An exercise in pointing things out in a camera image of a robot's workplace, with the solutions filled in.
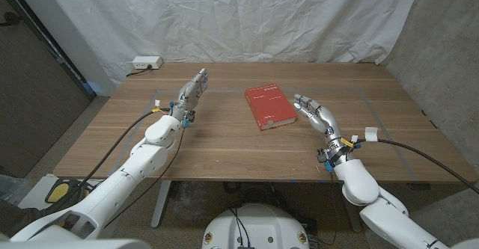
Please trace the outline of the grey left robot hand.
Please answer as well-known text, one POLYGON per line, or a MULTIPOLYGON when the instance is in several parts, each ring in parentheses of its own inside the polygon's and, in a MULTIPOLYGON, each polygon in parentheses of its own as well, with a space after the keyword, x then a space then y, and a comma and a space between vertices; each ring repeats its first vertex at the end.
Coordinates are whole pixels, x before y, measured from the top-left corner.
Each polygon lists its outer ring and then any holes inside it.
POLYGON ((194 111, 203 92, 208 88, 208 72, 201 69, 189 82, 181 87, 177 100, 174 101, 170 115, 181 121, 194 111))

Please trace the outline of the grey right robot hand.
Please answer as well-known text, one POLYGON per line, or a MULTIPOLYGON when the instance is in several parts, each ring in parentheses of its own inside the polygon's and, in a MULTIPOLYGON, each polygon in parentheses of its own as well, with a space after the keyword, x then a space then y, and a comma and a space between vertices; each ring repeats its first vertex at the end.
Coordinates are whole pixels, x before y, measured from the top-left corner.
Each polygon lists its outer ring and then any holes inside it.
POLYGON ((341 141, 343 134, 332 112, 313 99, 299 94, 294 96, 293 107, 307 117, 311 126, 325 138, 329 160, 334 165, 344 163, 350 147, 341 141))

